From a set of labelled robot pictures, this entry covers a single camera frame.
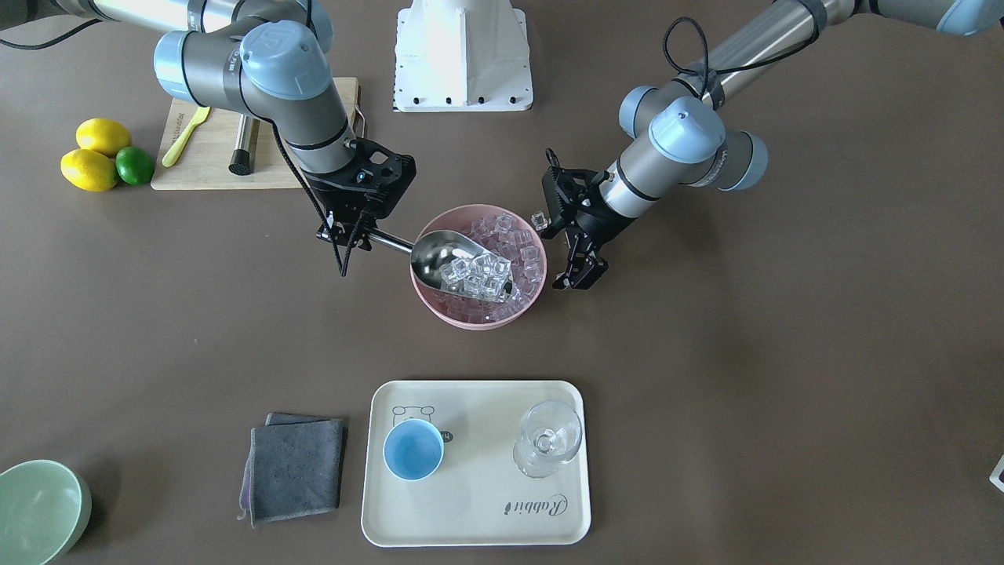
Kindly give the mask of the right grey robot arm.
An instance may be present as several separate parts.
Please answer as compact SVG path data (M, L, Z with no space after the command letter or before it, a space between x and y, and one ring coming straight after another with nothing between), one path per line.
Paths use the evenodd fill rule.
M126 22L162 32L153 65L176 99L273 125L324 221L322 239L347 250L376 228L416 174L415 160L356 135L326 54L329 14L312 1L4 1L2 28L50 16Z

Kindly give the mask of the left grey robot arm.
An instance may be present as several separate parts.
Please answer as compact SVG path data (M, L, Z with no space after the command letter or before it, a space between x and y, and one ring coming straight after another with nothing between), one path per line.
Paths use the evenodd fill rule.
M631 137L605 169L565 168L552 150L542 178L548 225L564 233L566 268L557 290L586 290L607 271L600 248L614 240L675 186L743 191L765 174L769 153L753 133L730 131L718 115L728 97L769 67L817 41L828 26L874 14L936 30L976 35L1002 20L1000 1L774 1L763 13L691 64L673 63L661 87L638 86L618 110Z

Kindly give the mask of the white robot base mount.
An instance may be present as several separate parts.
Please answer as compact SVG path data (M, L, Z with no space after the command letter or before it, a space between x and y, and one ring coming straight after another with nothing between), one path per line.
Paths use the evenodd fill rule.
M395 39L394 111L533 106L527 19L509 1L413 1Z

